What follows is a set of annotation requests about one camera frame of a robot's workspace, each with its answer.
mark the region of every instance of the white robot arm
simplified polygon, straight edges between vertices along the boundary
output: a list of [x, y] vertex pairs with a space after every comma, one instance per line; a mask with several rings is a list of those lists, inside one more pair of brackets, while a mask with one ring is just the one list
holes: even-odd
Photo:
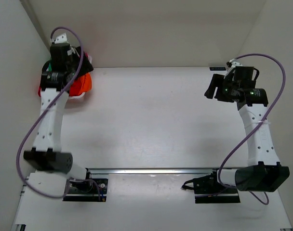
[[[222, 169], [217, 171], [217, 182], [235, 186], [240, 191], [275, 191], [289, 176], [289, 168], [283, 167], [276, 155], [268, 120], [262, 121], [267, 112], [267, 96], [264, 89], [255, 88], [259, 71], [254, 67], [242, 66], [238, 62], [229, 62], [229, 71], [225, 76], [214, 74], [205, 96], [223, 102], [236, 102], [243, 120], [246, 135], [260, 128], [247, 140], [248, 167], [241, 169]], [[253, 71], [257, 74], [254, 80]]]
[[[73, 48], [66, 34], [58, 36], [50, 47], [53, 71], [41, 75], [41, 113], [71, 80], [76, 70]], [[90, 177], [88, 169], [73, 162], [71, 153], [61, 152], [61, 126], [68, 92], [64, 92], [42, 119], [32, 150], [24, 151], [24, 159], [36, 170], [61, 174], [67, 179], [85, 180]]]

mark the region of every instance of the purple cable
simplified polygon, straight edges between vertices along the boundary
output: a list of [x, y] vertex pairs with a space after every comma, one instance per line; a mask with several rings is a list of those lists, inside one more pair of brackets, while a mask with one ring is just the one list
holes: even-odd
[[[53, 35], [55, 33], [55, 31], [59, 30], [59, 29], [64, 29], [64, 30], [67, 30], [69, 31], [70, 33], [72, 33], [76, 38], [77, 40], [79, 41], [79, 44], [80, 44], [80, 47], [81, 47], [81, 54], [83, 54], [83, 46], [82, 46], [82, 42], [80, 40], [80, 38], [78, 37], [78, 35], [72, 31], [71, 29], [67, 28], [67, 27], [64, 27], [64, 26], [58, 26], [56, 27], [52, 32], [51, 32], [51, 35], [50, 35], [50, 38], [52, 39], [53, 38]], [[43, 113], [39, 116], [39, 118], [35, 121], [35, 123], [33, 124], [33, 126], [30, 128], [30, 130], [27, 132], [26, 136], [23, 138], [19, 148], [18, 148], [18, 151], [17, 151], [17, 156], [16, 156], [16, 168], [17, 168], [17, 172], [18, 172], [18, 176], [20, 177], [20, 179], [22, 180], [22, 182], [28, 186], [33, 192], [39, 194], [39, 195], [42, 195], [42, 196], [45, 196], [45, 197], [48, 197], [48, 198], [51, 198], [51, 199], [61, 199], [63, 198], [64, 196], [67, 195], [68, 191], [69, 191], [69, 180], [67, 180], [66, 182], [66, 189], [64, 191], [64, 194], [63, 195], [59, 195], [59, 196], [55, 196], [55, 195], [50, 195], [50, 194], [47, 194], [47, 193], [44, 193], [44, 192], [41, 192], [40, 190], [36, 189], [34, 186], [32, 186], [26, 179], [25, 177], [23, 176], [22, 174], [22, 171], [21, 171], [21, 167], [20, 167], [20, 155], [21, 155], [21, 152], [22, 152], [22, 148], [23, 146], [25, 145], [27, 139], [29, 138], [29, 136], [31, 135], [32, 131], [35, 129], [35, 127], [40, 123], [40, 121], [45, 117], [45, 115], [47, 114], [47, 112], [49, 111], [49, 109], [54, 105], [54, 103], [60, 98], [60, 96], [70, 88], [70, 86], [72, 85], [72, 83], [75, 81], [75, 79], [77, 78], [78, 76], [78, 73], [81, 69], [81, 66], [82, 66], [82, 61], [83, 61], [83, 55], [80, 56], [80, 61], [79, 61], [79, 65], [78, 65], [78, 68], [73, 76], [73, 78], [69, 81], [69, 83], [66, 84], [66, 86], [60, 91], [60, 93], [51, 101], [51, 103], [47, 106], [47, 108], [45, 109], [45, 111], [43, 111]]]
[[[227, 188], [234, 188], [233, 186], [230, 185], [225, 185], [223, 184], [223, 182], [221, 181], [220, 175], [221, 172], [226, 164], [226, 162], [228, 161], [228, 159], [235, 153], [235, 151], [237, 149], [239, 149], [263, 124], [263, 121], [267, 118], [268, 114], [271, 112], [271, 110], [273, 109], [273, 107], [275, 106], [275, 104], [277, 103], [278, 99], [280, 98], [283, 89], [285, 88], [285, 84], [286, 84], [286, 72], [285, 69], [283, 68], [282, 64], [275, 58], [273, 58], [272, 56], [269, 56], [267, 54], [260, 54], [260, 53], [251, 53], [251, 54], [245, 54], [245, 55], [241, 55], [239, 57], [236, 57], [236, 59], [240, 59], [243, 57], [248, 57], [248, 56], [262, 56], [262, 57], [266, 57], [268, 59], [273, 60], [274, 62], [277, 63], [277, 65], [280, 67], [281, 72], [282, 72], [282, 84], [281, 84], [281, 88], [274, 100], [274, 102], [270, 105], [270, 107], [268, 108], [268, 110], [266, 111], [265, 115], [262, 117], [261, 122], [258, 123], [258, 125], [227, 155], [227, 157], [224, 159], [224, 161], [222, 162], [221, 166], [218, 169], [218, 181], [219, 183], [221, 183], [221, 185], [227, 187]], [[261, 201], [253, 192], [250, 192], [256, 199], [258, 199], [258, 201], [260, 201], [261, 203], [263, 203], [264, 205], [268, 205], [269, 203], [269, 198], [267, 196], [267, 194], [265, 193], [266, 196], [266, 203]]]
[[101, 201], [100, 199], [100, 190], [99, 190], [99, 186], [97, 184], [97, 182], [95, 180], [93, 180], [92, 178], [90, 179], [86, 179], [86, 180], [80, 180], [80, 179], [74, 179], [74, 181], [77, 181], [77, 182], [83, 182], [83, 181], [89, 181], [91, 184], [92, 184], [92, 188], [87, 191], [87, 192], [83, 192], [83, 193], [88, 193], [90, 192], [92, 189], [93, 189], [93, 186], [95, 185], [96, 189], [97, 189], [97, 194], [98, 194], [98, 201]]

